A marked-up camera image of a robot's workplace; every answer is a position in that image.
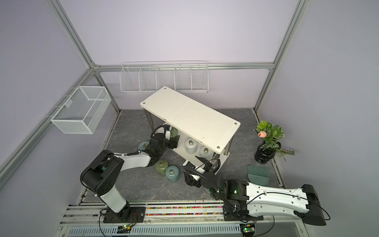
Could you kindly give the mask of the small green canister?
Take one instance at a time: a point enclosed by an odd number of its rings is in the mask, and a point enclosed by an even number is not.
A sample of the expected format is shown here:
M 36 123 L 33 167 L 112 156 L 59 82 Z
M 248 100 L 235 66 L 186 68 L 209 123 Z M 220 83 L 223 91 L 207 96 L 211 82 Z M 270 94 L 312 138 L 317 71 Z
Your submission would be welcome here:
M 171 133 L 171 135 L 170 135 L 171 138 L 178 136 L 178 130 L 174 127 L 171 127 L 170 133 Z

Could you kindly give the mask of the grey canister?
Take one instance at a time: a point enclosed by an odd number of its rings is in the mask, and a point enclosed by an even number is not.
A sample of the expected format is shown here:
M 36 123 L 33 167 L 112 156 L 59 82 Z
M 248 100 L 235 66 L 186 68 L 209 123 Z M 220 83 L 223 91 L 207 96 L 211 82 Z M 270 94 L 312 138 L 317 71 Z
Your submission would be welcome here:
M 185 150 L 188 154 L 194 154 L 197 152 L 198 142 L 192 138 L 185 140 Z
M 211 160 L 213 158 L 213 155 L 214 155 L 214 152 L 205 146 L 202 146 L 199 149 L 199 157 L 204 158 L 207 161 Z

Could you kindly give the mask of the light blue canister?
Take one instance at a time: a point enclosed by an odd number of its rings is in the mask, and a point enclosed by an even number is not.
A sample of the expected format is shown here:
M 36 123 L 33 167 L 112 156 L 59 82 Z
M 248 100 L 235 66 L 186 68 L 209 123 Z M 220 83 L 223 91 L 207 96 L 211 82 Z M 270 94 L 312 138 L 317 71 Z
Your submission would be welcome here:
M 149 141 L 141 142 L 141 143 L 139 144 L 139 146 L 138 146 L 138 150 L 139 150 L 139 151 L 145 151 L 145 150 L 148 148 L 149 143 L 150 143 Z
M 170 183 L 177 183 L 180 179 L 180 172 L 178 167 L 169 166 L 165 171 L 165 176 Z

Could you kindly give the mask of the large green canister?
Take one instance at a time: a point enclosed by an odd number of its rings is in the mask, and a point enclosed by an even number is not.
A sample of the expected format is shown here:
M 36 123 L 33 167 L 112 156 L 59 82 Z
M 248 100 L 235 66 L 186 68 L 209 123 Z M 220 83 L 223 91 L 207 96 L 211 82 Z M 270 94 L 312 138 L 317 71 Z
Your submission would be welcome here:
M 168 161 L 166 160 L 160 160 L 155 164 L 155 170 L 158 173 L 158 175 L 165 177 L 165 172 L 167 168 L 169 167 Z

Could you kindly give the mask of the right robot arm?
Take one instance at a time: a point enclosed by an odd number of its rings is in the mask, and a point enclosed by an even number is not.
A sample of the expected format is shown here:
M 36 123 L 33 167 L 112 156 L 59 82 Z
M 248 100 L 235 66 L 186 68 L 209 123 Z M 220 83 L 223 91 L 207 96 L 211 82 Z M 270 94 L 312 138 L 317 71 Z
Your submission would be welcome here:
M 263 216 L 286 216 L 313 226 L 325 226 L 331 219 L 321 207 L 312 185 L 297 189 L 266 187 L 237 179 L 223 179 L 211 169 L 187 163 L 182 167 L 186 183 L 204 187 L 211 197 L 221 200 L 225 221 L 248 222 Z

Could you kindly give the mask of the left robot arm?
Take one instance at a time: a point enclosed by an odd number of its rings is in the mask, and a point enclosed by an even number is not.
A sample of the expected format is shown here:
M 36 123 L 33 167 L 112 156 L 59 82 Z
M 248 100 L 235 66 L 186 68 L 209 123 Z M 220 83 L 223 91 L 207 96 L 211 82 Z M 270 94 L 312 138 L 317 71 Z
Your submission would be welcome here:
M 115 186 L 116 180 L 121 171 L 155 165 L 167 149 L 178 147 L 179 139 L 179 135 L 167 138 L 165 134 L 157 133 L 152 135 L 145 150 L 127 154 L 103 150 L 84 169 L 80 181 L 107 206 L 105 223 L 142 222 L 144 211 L 130 209 L 130 203 Z

